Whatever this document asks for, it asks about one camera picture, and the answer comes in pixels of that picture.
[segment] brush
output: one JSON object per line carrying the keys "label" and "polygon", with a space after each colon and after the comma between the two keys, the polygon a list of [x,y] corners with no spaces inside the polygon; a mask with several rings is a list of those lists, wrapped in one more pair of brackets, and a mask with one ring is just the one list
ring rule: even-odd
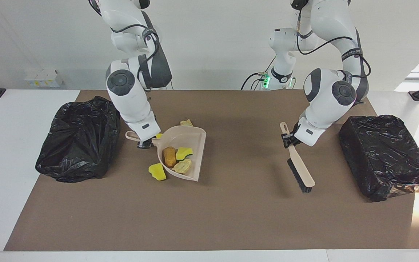
{"label": "brush", "polygon": [[[287,124],[285,122],[282,122],[280,126],[283,134],[289,134],[289,128],[287,127]],[[313,189],[313,186],[315,186],[316,183],[311,177],[311,174],[306,168],[302,158],[297,153],[295,146],[292,144],[288,147],[288,149],[291,158],[287,161],[287,164],[291,168],[292,173],[294,174],[294,177],[297,180],[302,192],[310,193],[311,189]]]}

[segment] yellow sponge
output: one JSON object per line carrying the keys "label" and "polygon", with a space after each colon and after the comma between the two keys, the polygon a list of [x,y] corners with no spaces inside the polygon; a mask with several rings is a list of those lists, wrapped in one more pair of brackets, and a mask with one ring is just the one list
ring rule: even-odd
{"label": "yellow sponge", "polygon": [[148,172],[150,172],[158,181],[163,181],[166,179],[166,174],[164,173],[164,168],[161,163],[150,166],[148,168]]}
{"label": "yellow sponge", "polygon": [[191,148],[179,147],[179,150],[176,153],[176,160],[177,161],[182,161],[187,156],[191,156],[191,155],[193,155],[193,150]]}

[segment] beige dustpan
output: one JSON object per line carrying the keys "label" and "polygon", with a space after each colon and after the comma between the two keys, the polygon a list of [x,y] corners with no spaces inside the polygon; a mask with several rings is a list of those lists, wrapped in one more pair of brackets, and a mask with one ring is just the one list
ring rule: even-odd
{"label": "beige dustpan", "polygon": [[[129,140],[140,141],[137,134],[133,131],[128,131],[125,136]],[[153,144],[158,148],[159,161],[169,174],[181,179],[198,181],[205,140],[206,132],[201,128],[193,126],[174,126],[166,130],[160,139],[153,139]],[[192,161],[192,166],[185,175],[176,173],[164,165],[163,150],[168,146],[172,146],[176,149],[179,147],[188,147],[193,150],[193,155],[187,157]]]}

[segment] white wall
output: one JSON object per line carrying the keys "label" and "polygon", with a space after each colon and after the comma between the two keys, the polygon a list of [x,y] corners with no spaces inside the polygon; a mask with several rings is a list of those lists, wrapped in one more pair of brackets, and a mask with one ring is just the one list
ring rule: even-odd
{"label": "white wall", "polygon": [[[88,0],[0,0],[0,86],[28,88],[25,70],[57,69],[66,88],[103,88],[109,63],[124,58]],[[419,1],[352,2],[371,88],[394,90],[419,63]],[[274,56],[267,39],[289,27],[288,0],[152,0],[176,89],[237,89]],[[316,67],[341,68],[333,46],[298,57],[299,84]]]}

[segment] plastic bag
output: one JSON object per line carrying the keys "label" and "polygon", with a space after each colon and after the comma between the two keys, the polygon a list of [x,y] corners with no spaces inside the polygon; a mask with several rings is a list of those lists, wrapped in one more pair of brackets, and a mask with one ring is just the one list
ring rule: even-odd
{"label": "plastic bag", "polygon": [[119,112],[105,98],[66,103],[53,119],[35,169],[65,183],[102,178],[113,160],[120,126]]}
{"label": "plastic bag", "polygon": [[352,116],[339,131],[361,192],[373,202],[419,192],[419,148],[395,116]]}

